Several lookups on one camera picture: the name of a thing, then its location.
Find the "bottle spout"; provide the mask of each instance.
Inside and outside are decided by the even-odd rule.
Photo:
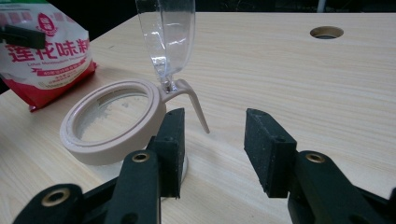
[[[163,102],[166,103],[169,100],[175,98],[176,96],[178,96],[180,94],[184,94],[184,93],[188,94],[190,96],[192,106],[194,107],[195,113],[197,114],[202,127],[204,128],[206,133],[210,133],[209,127],[207,126],[207,123],[206,123],[204,112],[201,108],[201,104],[199,103],[198,96],[195,93],[195,91],[192,89],[192,87],[189,85],[189,83],[184,79],[178,79],[173,83],[176,87],[175,91],[169,91],[169,92],[160,91],[160,95],[161,95]]]

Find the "table hole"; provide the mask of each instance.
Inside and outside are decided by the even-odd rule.
[[[343,35],[344,31],[334,26],[320,26],[311,30],[310,34],[317,39],[335,39]]]

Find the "round hole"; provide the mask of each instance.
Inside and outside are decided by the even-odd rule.
[[[286,138],[284,136],[282,136],[282,135],[276,136],[275,140],[277,142],[286,142]]]
[[[316,162],[316,163],[323,163],[325,162],[325,159],[320,156],[319,154],[315,154],[315,153],[309,153],[306,154],[305,157],[312,162]]]
[[[165,137],[163,140],[165,140],[166,142],[171,142],[171,141],[173,141],[174,139],[173,139],[173,137]]]
[[[370,221],[361,215],[352,215],[349,220],[354,224],[370,224]]]
[[[132,161],[134,162],[143,162],[149,159],[149,154],[147,153],[139,153],[132,157]]]
[[[51,207],[66,201],[69,196],[69,189],[56,189],[48,193],[41,201],[41,204],[46,207]]]
[[[130,213],[123,216],[121,223],[122,224],[135,224],[137,222],[137,214]]]
[[[318,39],[335,39],[343,35],[344,31],[334,26],[320,26],[311,30],[310,34]]]

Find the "plastic bag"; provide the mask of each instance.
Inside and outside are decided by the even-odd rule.
[[[46,1],[0,0],[0,26],[0,77],[31,111],[95,71],[88,31]],[[12,28],[44,33],[42,49],[10,44]]]

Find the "dark background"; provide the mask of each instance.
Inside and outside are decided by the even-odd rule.
[[[134,0],[48,0],[89,31],[90,40],[137,14]],[[196,11],[317,12],[318,0],[195,0]],[[325,12],[396,12],[396,0],[327,0]],[[0,93],[8,87],[0,80]]]

